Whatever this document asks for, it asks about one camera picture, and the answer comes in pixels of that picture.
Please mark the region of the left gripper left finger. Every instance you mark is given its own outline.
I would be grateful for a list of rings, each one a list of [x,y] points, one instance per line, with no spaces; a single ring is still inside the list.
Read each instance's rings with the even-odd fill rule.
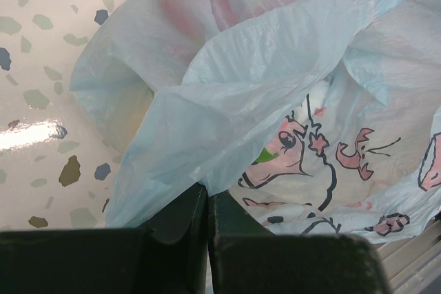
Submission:
[[[203,293],[208,197],[195,184],[135,228],[1,233],[2,293]]]

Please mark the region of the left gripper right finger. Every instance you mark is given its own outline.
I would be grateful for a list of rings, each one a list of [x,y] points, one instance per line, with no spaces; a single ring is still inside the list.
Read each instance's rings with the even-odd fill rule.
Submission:
[[[390,293],[378,254],[347,235],[274,235],[228,194],[209,198],[215,293]]]

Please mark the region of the red dragon fruit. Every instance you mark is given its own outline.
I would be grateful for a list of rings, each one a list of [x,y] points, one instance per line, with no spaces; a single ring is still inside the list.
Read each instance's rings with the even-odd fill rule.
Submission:
[[[255,163],[270,162],[278,157],[278,153],[272,154],[266,148],[264,148],[259,157],[254,161]]]

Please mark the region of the blue plastic bag with fruit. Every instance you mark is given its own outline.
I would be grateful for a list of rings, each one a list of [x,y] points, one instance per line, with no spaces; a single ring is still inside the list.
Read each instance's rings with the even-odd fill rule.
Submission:
[[[127,0],[70,89],[123,153],[108,227],[194,183],[275,234],[388,242],[440,211],[440,0]]]

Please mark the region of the aluminium front rail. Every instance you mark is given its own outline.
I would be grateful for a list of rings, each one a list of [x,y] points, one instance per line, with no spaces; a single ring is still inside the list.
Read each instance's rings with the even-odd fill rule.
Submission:
[[[440,215],[418,236],[374,247],[392,293],[440,292]]]

